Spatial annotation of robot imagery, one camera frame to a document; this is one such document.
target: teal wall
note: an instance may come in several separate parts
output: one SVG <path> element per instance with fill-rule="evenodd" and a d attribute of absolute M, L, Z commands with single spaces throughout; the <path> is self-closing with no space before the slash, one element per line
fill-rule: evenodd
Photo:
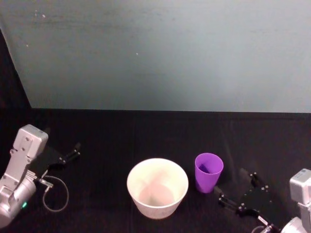
<path fill-rule="evenodd" d="M 311 112 L 309 0 L 0 0 L 33 107 Z"/>

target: cable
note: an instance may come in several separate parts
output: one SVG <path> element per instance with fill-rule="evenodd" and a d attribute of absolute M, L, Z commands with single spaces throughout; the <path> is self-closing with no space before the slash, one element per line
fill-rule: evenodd
<path fill-rule="evenodd" d="M 264 228 L 264 226 L 257 226 L 252 230 L 252 233 L 255 233 L 256 230 L 260 229 L 260 228 Z"/>
<path fill-rule="evenodd" d="M 69 190 L 68 190 L 68 187 L 67 187 L 67 185 L 65 184 L 65 182 L 63 182 L 60 178 L 57 178 L 57 177 L 55 177 L 55 176 L 45 176 L 45 177 L 47 177 L 47 178 L 53 178 L 53 179 L 56 179 L 56 180 L 60 181 L 60 182 L 64 185 L 64 187 L 65 187 L 65 189 L 66 189 L 66 192 L 67 192 L 67 199 L 66 199 L 66 203 L 65 203 L 64 207 L 61 208 L 61 209 L 52 210 L 51 208 L 49 208 L 49 207 L 46 205 L 46 203 L 45 203 L 45 196 L 46 196 L 46 194 L 48 193 L 49 188 L 47 188 L 47 190 L 44 192 L 43 197 L 42 197 L 43 205 L 44 205 L 44 207 L 45 207 L 47 210 L 49 210 L 49 211 L 51 211 L 51 212 L 54 212 L 54 213 L 61 212 L 61 211 L 63 211 L 63 210 L 67 207 L 68 202 L 69 202 Z"/>

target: purple cup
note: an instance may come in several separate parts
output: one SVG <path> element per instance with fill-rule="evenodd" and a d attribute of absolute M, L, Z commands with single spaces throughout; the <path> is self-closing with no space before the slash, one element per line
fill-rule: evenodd
<path fill-rule="evenodd" d="M 224 163 L 216 154 L 202 153 L 195 158 L 195 180 L 196 188 L 201 193 L 213 191 Z"/>

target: white paper bowl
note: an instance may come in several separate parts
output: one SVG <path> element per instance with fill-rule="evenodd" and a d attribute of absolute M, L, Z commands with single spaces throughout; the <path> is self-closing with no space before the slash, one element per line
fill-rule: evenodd
<path fill-rule="evenodd" d="M 138 163 L 127 177 L 127 190 L 148 218 L 170 216 L 188 191 L 185 171 L 173 161 L 153 158 Z"/>

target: black table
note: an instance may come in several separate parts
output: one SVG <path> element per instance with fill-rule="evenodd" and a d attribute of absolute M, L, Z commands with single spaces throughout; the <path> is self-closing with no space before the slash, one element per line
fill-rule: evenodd
<path fill-rule="evenodd" d="M 290 198 L 289 179 L 311 167 L 311 118 L 308 114 L 243 114 L 82 110 L 8 110 L 0 112 L 0 172 L 18 129 L 26 124 L 51 128 L 48 144 L 62 153 L 81 142 L 82 157 L 63 171 L 70 191 L 63 212 L 48 212 L 39 188 L 27 208 L 4 233 L 250 233 L 259 223 L 221 208 L 213 194 L 194 186 L 194 159 L 202 152 L 219 155 L 225 169 L 219 185 L 236 198 L 245 191 L 239 169 L 256 171 L 284 208 L 299 211 Z M 176 212 L 165 220 L 142 216 L 126 188 L 138 162 L 171 159 L 186 171 L 190 186 Z M 58 195 L 64 201 L 64 195 Z"/>

